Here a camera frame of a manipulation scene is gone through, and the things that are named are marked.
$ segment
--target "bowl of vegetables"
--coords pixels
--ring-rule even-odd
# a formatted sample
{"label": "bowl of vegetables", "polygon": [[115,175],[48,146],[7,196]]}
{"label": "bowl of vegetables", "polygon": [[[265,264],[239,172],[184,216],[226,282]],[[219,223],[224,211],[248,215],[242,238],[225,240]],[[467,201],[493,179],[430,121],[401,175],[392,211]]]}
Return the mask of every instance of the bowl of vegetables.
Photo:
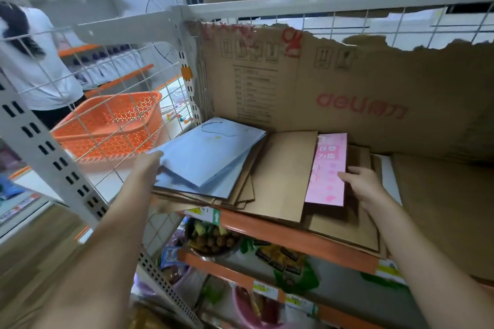
{"label": "bowl of vegetables", "polygon": [[215,261],[237,252],[244,237],[230,229],[190,217],[185,225],[189,249],[203,260]]}

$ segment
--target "pink paper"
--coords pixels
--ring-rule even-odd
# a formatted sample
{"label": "pink paper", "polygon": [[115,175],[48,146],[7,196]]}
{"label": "pink paper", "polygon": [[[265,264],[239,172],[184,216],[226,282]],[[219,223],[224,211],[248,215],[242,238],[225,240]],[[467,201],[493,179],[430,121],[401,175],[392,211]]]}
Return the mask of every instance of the pink paper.
{"label": "pink paper", "polygon": [[346,133],[318,135],[305,201],[342,207],[345,184],[337,173],[345,170]]}

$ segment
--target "hand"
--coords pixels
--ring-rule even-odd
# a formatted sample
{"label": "hand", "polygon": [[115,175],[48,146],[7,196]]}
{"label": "hand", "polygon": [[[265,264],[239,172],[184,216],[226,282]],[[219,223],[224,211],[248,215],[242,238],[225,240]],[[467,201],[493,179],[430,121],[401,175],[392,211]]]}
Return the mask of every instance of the hand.
{"label": "hand", "polygon": [[355,174],[338,172],[338,177],[352,186],[365,209],[368,209],[370,204],[379,203],[389,196],[373,170],[362,167],[348,167],[348,170]]}
{"label": "hand", "polygon": [[163,156],[163,151],[155,151],[151,154],[140,154],[136,157],[132,175],[138,176],[155,183],[157,170],[160,167],[160,158]]}

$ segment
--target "orange basket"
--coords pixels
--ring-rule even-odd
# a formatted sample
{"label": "orange basket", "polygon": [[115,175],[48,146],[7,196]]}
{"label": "orange basket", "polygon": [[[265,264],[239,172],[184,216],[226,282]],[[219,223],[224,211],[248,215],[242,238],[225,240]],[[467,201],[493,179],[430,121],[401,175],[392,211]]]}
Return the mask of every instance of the orange basket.
{"label": "orange basket", "polygon": [[51,133],[82,163],[143,153],[154,147],[159,135],[156,132],[163,125],[161,98],[159,92],[93,97],[81,103]]}

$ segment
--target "left arm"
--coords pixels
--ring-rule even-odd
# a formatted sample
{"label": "left arm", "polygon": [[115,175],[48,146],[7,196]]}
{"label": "left arm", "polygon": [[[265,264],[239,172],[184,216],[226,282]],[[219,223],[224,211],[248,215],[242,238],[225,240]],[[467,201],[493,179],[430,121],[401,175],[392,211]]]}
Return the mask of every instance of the left arm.
{"label": "left arm", "polygon": [[34,329],[120,329],[162,152],[139,155],[86,249],[63,278]]}

